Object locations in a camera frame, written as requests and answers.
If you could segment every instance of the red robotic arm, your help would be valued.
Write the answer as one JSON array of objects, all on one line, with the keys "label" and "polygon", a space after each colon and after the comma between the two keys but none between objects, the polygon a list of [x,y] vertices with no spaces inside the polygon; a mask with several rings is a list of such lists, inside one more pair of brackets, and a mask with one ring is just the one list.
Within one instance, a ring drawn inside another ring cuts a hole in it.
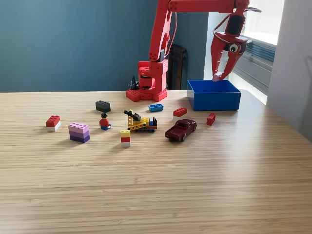
[{"label": "red robotic arm", "polygon": [[[244,11],[248,7],[249,0],[158,0],[156,18],[154,22],[149,62],[139,62],[138,68],[138,90],[127,90],[126,95],[132,101],[154,100],[160,101],[167,96],[166,75],[168,70],[168,60],[166,59],[176,33],[170,40],[170,22],[172,12],[220,12],[231,13],[228,27],[224,35],[214,32],[212,44],[213,74],[217,79],[223,79],[230,73],[240,57],[242,51],[246,49],[244,39],[237,41],[241,29],[245,22]],[[228,64],[224,73],[217,73],[219,61],[224,50],[230,50]]]}]

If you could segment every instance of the yellow lego crane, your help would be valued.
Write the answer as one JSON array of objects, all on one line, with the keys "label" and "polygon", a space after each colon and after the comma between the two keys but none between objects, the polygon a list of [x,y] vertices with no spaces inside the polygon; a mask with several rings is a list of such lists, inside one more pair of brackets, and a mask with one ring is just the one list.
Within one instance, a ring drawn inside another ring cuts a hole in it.
[{"label": "yellow lego crane", "polygon": [[157,129],[157,120],[155,117],[153,119],[150,118],[142,118],[137,113],[133,114],[133,110],[126,111],[124,110],[124,114],[128,116],[128,130],[139,133],[153,133],[155,129]]}]

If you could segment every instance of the toy car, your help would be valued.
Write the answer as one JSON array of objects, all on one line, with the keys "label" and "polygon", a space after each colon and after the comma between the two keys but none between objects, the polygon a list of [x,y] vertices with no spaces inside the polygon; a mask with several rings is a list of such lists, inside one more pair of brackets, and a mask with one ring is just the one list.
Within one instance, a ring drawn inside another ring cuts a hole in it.
[{"label": "toy car", "polygon": [[166,131],[166,137],[169,140],[185,141],[186,136],[195,131],[197,124],[190,119],[178,120],[175,125]]}]

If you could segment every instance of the blue box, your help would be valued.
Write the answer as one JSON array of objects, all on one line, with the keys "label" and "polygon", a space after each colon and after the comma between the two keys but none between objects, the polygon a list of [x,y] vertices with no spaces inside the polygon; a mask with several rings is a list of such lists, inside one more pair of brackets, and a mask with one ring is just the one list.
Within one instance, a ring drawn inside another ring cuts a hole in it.
[{"label": "blue box", "polygon": [[150,110],[150,112],[154,112],[154,111],[162,111],[164,107],[161,104],[156,104],[156,105],[149,105],[148,109]]},{"label": "blue box", "polygon": [[228,80],[188,80],[187,97],[194,111],[238,110],[241,92]]}]

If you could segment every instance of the blue wall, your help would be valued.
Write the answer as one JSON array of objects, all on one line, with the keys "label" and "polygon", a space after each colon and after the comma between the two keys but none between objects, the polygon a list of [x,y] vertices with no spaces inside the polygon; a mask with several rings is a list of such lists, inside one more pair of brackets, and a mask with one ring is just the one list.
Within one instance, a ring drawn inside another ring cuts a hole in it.
[{"label": "blue wall", "polygon": [[[156,6],[157,0],[0,0],[0,92],[126,90],[137,62],[148,60]],[[188,49],[188,79],[203,78],[206,16],[178,14],[175,43]]]},{"label": "blue wall", "polygon": [[178,13],[175,43],[188,52],[188,69],[182,72],[181,89],[187,89],[187,80],[204,79],[208,13]]}]

